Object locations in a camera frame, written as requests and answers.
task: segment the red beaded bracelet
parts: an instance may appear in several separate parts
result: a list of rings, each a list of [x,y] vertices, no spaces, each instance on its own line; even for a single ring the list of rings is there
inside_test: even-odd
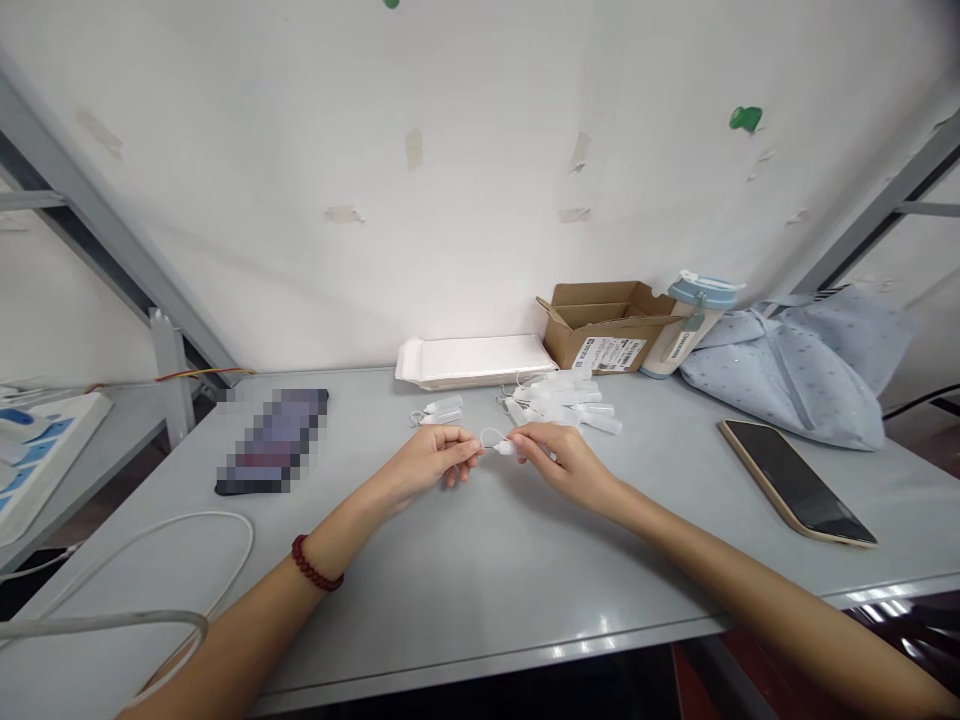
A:
[[[327,580],[323,575],[318,573],[313,565],[303,556],[303,541],[306,539],[306,535],[298,535],[297,539],[293,541],[293,550],[290,553],[293,556],[293,561],[297,564],[297,567],[300,568],[300,572],[306,575],[310,582],[321,590],[333,592],[343,585],[343,573],[340,573],[340,577],[336,580]]]

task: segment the polka dot fabric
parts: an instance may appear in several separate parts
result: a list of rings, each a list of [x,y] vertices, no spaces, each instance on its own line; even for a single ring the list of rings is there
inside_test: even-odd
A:
[[[786,309],[765,318],[768,305]],[[765,423],[812,440],[879,450],[877,395],[913,327],[854,286],[814,302],[791,295],[725,314],[680,366],[684,379]]]

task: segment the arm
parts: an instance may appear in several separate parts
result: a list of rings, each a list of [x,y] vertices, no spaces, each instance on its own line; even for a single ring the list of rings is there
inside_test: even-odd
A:
[[[660,550],[741,625],[851,708],[885,718],[960,715],[957,698],[859,623],[615,478],[575,429],[531,423],[508,437],[563,495]]]
[[[450,487],[457,475],[466,482],[482,452],[480,443],[462,428],[422,428],[310,533],[303,544],[305,557],[324,577],[339,577],[386,518],[443,475]],[[242,718],[326,594],[287,556],[211,624],[203,646],[167,685],[120,719]]]

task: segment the table surface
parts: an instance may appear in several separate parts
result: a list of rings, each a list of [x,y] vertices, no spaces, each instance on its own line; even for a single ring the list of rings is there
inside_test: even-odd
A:
[[[0,548],[0,574],[15,570],[30,557],[163,428],[166,418],[157,388],[106,388],[101,392],[113,407],[27,532]]]
[[[679,379],[633,373],[598,381],[624,430],[610,437],[585,428],[584,437],[618,477],[827,602],[847,607],[960,587],[960,483],[905,449],[888,443],[862,453],[790,437],[880,544],[864,551],[817,542],[784,524],[720,435],[716,423],[739,413]],[[330,401],[302,479],[289,494],[215,495],[217,468],[253,414],[275,390],[306,387],[327,388]],[[469,430],[511,427],[497,389],[461,394]],[[138,529],[204,509],[236,511],[256,526],[253,553],[228,595],[237,598],[410,437],[409,413],[437,397],[394,380],[392,370],[244,380],[236,401],[221,403],[187,437],[22,616]],[[64,613],[202,608],[239,558],[239,525],[191,520],[137,543]],[[377,532],[253,714],[705,635],[728,622],[656,552],[566,503],[529,464],[487,456],[466,485],[427,493]],[[0,653],[0,696],[17,717],[103,717],[184,634],[157,626],[21,643]],[[83,662],[90,657],[98,662]],[[58,693],[44,690],[42,678],[64,676]],[[78,701],[90,696],[99,705],[88,710]]]

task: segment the hand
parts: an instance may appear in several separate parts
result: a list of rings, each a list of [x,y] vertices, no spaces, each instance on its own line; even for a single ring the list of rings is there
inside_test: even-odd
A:
[[[368,481],[387,493],[391,512],[398,513],[441,476],[447,487],[466,482],[483,455],[480,441],[456,425],[421,427]]]
[[[617,490],[622,483],[593,454],[576,428],[556,423],[528,423],[507,435],[517,450],[540,471],[543,479],[555,489],[587,510],[610,517],[616,506]],[[557,456],[556,461],[541,445]]]

